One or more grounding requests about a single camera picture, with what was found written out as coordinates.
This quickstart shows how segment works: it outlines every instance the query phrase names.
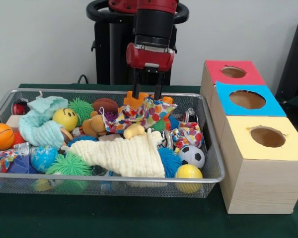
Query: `red square panel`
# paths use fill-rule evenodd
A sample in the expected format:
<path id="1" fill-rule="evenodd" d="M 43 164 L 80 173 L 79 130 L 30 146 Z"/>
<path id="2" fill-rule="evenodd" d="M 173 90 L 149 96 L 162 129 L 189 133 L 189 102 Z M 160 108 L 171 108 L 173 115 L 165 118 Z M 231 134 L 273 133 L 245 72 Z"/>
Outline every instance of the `red square panel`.
<path id="1" fill-rule="evenodd" d="M 207 60 L 205 64 L 214 84 L 266 85 L 252 61 Z"/>

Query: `yellow ball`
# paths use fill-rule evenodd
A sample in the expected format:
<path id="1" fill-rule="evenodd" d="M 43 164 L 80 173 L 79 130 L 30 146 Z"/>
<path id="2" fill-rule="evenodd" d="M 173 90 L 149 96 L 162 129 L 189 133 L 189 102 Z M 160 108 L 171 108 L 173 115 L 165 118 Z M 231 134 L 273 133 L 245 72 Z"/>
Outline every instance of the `yellow ball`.
<path id="1" fill-rule="evenodd" d="M 175 177 L 180 179 L 203 179 L 201 171 L 194 165 L 180 166 Z M 195 193 L 202 187 L 201 183 L 176 183 L 175 185 L 180 192 L 187 194 Z"/>
<path id="2" fill-rule="evenodd" d="M 77 127 L 78 117 L 72 109 L 62 108 L 54 113 L 53 120 L 64 126 L 65 130 L 71 132 Z"/>

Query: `metal wire basket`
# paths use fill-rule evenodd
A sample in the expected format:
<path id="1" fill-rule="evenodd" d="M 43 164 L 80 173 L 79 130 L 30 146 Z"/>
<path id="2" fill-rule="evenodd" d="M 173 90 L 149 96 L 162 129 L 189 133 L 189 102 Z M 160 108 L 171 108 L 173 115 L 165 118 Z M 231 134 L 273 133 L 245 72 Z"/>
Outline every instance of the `metal wire basket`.
<path id="1" fill-rule="evenodd" d="M 123 104 L 126 95 L 126 92 L 118 91 L 15 89 L 8 92 L 0 102 L 0 122 L 7 122 L 11 116 L 11 107 L 16 100 L 21 98 L 35 100 L 39 91 L 43 93 L 43 97 L 60 96 L 69 101 L 79 97 L 92 103 L 100 98 L 111 98 L 119 105 Z M 203 129 L 205 139 L 201 147 L 205 153 L 203 179 L 0 174 L 0 193 L 207 197 L 215 183 L 224 178 L 225 172 L 206 101 L 198 94 L 165 93 L 163 96 L 172 97 L 174 103 L 178 105 L 173 112 L 176 117 L 183 115 L 188 108 L 193 108 L 198 116 L 199 126 Z M 39 182 L 50 186 L 50 189 L 45 191 L 38 189 Z M 68 184 L 67 189 L 64 189 L 64 186 L 58 186 L 62 183 Z M 201 186 L 201 188 L 195 193 L 186 194 L 177 189 L 177 183 L 188 188 L 191 186 Z"/>

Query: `circular hole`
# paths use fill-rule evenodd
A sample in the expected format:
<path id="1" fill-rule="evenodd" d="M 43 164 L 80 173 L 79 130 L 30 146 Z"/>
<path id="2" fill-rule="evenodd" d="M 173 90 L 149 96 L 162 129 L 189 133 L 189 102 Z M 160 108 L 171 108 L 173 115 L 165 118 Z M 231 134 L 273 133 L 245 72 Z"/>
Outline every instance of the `circular hole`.
<path id="1" fill-rule="evenodd" d="M 266 147 L 277 148 L 282 146 L 286 141 L 280 131 L 265 126 L 253 128 L 250 134 L 257 143 Z"/>
<path id="2" fill-rule="evenodd" d="M 260 109 L 266 105 L 261 95 L 251 91 L 239 90 L 229 95 L 229 99 L 236 105 L 246 109 Z"/>
<path id="3" fill-rule="evenodd" d="M 221 69 L 221 72 L 230 78 L 242 78 L 246 75 L 246 72 L 243 69 L 233 66 L 225 66 Z"/>

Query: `green table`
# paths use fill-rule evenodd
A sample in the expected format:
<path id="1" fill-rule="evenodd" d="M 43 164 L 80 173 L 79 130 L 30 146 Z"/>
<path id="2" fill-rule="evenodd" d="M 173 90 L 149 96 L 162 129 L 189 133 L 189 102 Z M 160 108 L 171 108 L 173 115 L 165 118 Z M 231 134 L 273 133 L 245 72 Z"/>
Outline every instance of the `green table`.
<path id="1" fill-rule="evenodd" d="M 21 87 L 130 89 L 104 85 Z M 199 87 L 164 88 L 164 92 L 199 91 Z M 0 237 L 56 236 L 297 238 L 298 203 L 292 215 L 228 215 L 218 185 L 206 199 L 0 194 Z"/>

